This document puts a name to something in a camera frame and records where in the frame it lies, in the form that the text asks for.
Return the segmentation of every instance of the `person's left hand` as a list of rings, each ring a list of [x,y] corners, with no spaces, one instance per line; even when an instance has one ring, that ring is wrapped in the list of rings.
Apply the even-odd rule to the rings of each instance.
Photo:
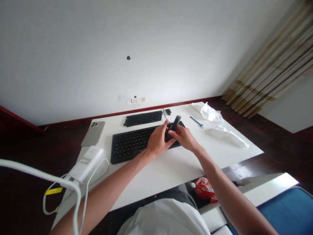
[[[176,141],[175,138],[170,139],[169,142],[164,141],[168,122],[169,120],[166,120],[163,125],[158,126],[149,138],[146,151],[153,154],[154,157],[164,153]]]

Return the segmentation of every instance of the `dark wood floor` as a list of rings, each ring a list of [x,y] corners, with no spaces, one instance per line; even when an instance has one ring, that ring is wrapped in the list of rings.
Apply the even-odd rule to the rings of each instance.
[[[251,119],[235,113],[224,101],[209,102],[232,126],[264,151],[263,154],[223,169],[231,180],[288,172],[313,194],[313,128],[291,134],[262,116]],[[3,146],[1,158],[18,161],[61,176],[75,164],[89,125],[63,128]],[[55,214],[42,212],[42,197],[51,184],[15,170],[1,168],[2,234],[48,234]],[[48,210],[61,201],[63,192],[51,195]]]

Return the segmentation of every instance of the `curtain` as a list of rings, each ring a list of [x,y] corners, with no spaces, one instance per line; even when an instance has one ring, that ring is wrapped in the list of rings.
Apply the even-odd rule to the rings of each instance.
[[[313,1],[304,1],[223,95],[240,115],[252,117],[313,72]]]

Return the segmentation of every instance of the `person's right hand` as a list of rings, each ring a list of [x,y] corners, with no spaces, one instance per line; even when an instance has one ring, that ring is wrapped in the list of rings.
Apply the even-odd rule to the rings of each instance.
[[[188,128],[178,125],[175,132],[169,130],[168,133],[173,136],[181,146],[191,152],[201,147]]]

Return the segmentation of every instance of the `hand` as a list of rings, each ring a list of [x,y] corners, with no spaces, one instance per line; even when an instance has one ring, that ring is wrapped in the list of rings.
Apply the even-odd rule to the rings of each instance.
[[[176,141],[175,138],[172,138],[167,143],[164,141],[165,130],[168,129],[167,127],[168,122],[169,121],[166,120],[163,125],[158,126],[149,138],[146,151],[153,154],[154,157],[164,153]]]
[[[193,153],[201,147],[188,128],[178,125],[175,132],[170,130],[168,133],[177,139],[181,146]]]

